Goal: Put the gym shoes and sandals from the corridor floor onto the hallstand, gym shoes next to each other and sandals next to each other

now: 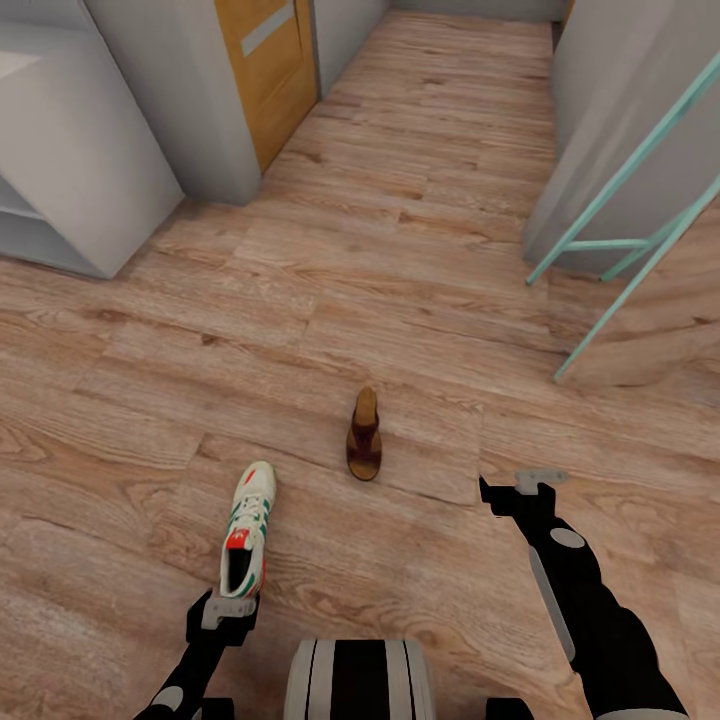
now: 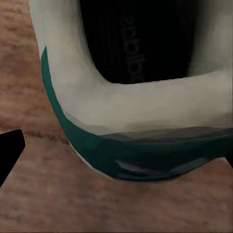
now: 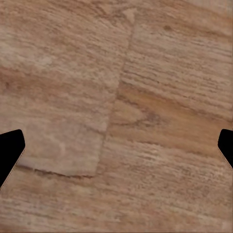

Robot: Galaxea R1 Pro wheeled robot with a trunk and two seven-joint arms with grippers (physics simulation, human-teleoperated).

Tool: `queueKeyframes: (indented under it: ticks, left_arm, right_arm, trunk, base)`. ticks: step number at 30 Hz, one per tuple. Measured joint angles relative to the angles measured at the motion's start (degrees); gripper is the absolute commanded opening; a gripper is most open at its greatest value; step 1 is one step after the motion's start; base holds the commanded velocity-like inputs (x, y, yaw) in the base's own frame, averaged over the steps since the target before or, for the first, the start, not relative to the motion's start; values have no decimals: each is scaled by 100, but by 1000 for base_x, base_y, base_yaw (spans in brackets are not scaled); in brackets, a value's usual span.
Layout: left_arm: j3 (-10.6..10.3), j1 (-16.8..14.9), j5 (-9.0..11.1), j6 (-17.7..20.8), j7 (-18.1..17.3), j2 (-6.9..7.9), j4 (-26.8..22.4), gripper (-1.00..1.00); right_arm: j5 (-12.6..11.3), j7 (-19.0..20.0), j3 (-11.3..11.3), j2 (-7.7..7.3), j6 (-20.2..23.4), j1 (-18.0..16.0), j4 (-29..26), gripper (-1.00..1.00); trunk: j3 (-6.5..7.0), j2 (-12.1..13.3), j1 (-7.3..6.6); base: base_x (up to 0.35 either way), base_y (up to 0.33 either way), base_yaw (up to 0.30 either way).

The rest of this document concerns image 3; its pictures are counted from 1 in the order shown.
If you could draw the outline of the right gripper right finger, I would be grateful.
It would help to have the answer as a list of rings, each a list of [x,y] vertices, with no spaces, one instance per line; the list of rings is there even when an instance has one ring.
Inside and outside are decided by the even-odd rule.
[[[221,130],[218,147],[233,167],[233,131],[227,129]]]

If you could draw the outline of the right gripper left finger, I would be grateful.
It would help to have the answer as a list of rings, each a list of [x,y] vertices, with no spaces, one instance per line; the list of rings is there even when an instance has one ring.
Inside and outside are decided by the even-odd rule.
[[[0,134],[0,187],[25,148],[21,129]]]

